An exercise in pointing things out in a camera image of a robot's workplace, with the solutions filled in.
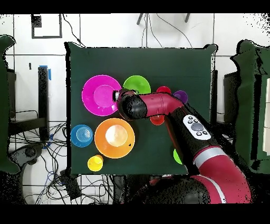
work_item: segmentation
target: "button panel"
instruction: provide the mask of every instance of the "button panel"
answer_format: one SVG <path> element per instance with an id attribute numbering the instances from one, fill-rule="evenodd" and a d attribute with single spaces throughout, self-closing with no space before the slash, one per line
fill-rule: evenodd
<path id="1" fill-rule="evenodd" d="M 204 126 L 195 116 L 186 115 L 183 118 L 183 123 L 195 139 L 209 140 L 211 138 L 209 132 L 204 128 Z"/>

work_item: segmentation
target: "green bowl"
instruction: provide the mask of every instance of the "green bowl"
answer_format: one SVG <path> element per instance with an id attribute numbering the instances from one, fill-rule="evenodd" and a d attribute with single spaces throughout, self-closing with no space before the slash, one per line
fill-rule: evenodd
<path id="1" fill-rule="evenodd" d="M 135 90 L 138 94 L 150 94 L 149 82 L 143 76 L 130 76 L 124 82 L 123 88 Z"/>

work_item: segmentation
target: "purple cup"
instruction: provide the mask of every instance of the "purple cup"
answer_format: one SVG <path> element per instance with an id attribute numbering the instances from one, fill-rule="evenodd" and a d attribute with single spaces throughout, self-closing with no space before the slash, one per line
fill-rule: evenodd
<path id="1" fill-rule="evenodd" d="M 83 86 L 83 104 L 97 116 L 111 115 L 117 111 L 116 103 L 112 101 L 112 92 L 120 89 L 120 84 L 113 77 L 105 74 L 94 76 Z"/>
<path id="2" fill-rule="evenodd" d="M 188 95 L 186 94 L 185 91 L 183 90 L 178 90 L 176 91 L 173 96 L 175 96 L 176 98 L 180 99 L 184 104 L 187 103 L 188 101 Z"/>

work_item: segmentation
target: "floor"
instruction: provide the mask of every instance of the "floor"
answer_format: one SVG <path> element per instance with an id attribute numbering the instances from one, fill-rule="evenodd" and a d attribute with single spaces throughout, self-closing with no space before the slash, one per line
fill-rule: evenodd
<path id="1" fill-rule="evenodd" d="M 150 13 L 148 24 L 148 47 L 160 48 L 189 48 L 189 42 L 178 30 L 161 20 L 156 13 Z M 181 30 L 189 39 L 193 48 L 203 48 L 206 44 L 217 44 L 218 51 L 215 58 L 215 67 L 218 70 L 218 120 L 223 120 L 223 76 L 236 71 L 236 66 L 230 59 L 236 54 L 237 43 L 243 39 L 252 40 L 263 46 L 270 45 L 270 27 L 262 14 L 195 14 L 191 13 L 189 21 L 185 23 L 186 13 L 158 14 L 161 18 Z M 35 36 L 59 35 L 59 17 L 57 14 L 42 14 L 42 27 L 35 28 Z M 139 13 L 134 14 L 65 14 L 65 19 L 72 26 L 62 20 L 62 38 L 33 39 L 31 36 L 30 15 L 0 15 L 0 34 L 8 34 L 15 38 L 16 44 L 6 51 L 8 67 L 15 69 L 16 80 L 16 111 L 38 110 L 38 79 L 37 67 L 48 66 L 51 69 L 49 81 L 49 120 L 50 126 L 64 124 L 66 122 L 66 68 L 65 68 L 65 41 L 76 42 L 74 35 L 85 46 L 108 47 L 141 47 L 146 46 L 146 32 L 142 39 L 145 22 L 136 25 Z M 16 119 L 29 119 L 36 116 L 35 112 L 18 113 Z M 9 150 L 15 150 L 24 143 L 23 137 L 16 137 L 16 143 L 11 143 Z M 35 140 L 35 133 L 26 133 L 26 137 Z M 65 137 L 59 130 L 54 139 L 65 141 Z M 66 147 L 61 147 L 57 156 L 59 171 L 66 168 Z M 52 158 L 47 150 L 42 152 L 46 161 L 46 167 L 52 171 Z M 47 180 L 48 172 L 42 158 L 38 162 L 25 169 L 23 179 L 23 191 L 27 203 L 35 203 L 40 194 L 50 182 Z M 99 175 L 82 175 L 78 183 L 85 195 L 105 194 L 105 189 L 99 187 L 102 183 Z M 88 204 L 93 202 L 91 198 L 78 198 L 76 201 L 64 199 L 65 203 Z M 101 201 L 106 203 L 108 194 Z M 51 200 L 45 196 L 41 199 L 43 204 L 64 203 L 62 200 Z"/>

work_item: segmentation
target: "table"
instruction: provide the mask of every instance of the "table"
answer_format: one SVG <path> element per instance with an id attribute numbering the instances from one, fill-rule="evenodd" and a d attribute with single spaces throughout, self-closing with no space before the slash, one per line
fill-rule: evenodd
<path id="1" fill-rule="evenodd" d="M 209 121 L 211 56 L 216 52 L 214 44 L 204 49 L 81 48 L 72 42 L 66 44 L 69 48 L 66 58 L 70 58 L 71 67 L 71 129 L 85 124 L 95 132 L 105 119 L 121 118 L 118 112 L 99 117 L 84 107 L 81 99 L 83 85 L 98 74 L 112 76 L 121 85 L 129 76 L 141 75 L 149 81 L 152 92 L 160 86 L 168 86 L 172 92 L 184 90 L 189 103 Z M 136 139 L 134 148 L 127 156 L 120 159 L 104 156 L 103 168 L 92 172 L 87 167 L 87 161 L 91 156 L 100 154 L 94 141 L 85 148 L 71 143 L 71 173 L 187 174 L 185 166 L 173 159 L 173 145 L 165 124 L 155 126 L 150 119 L 128 123 Z"/>

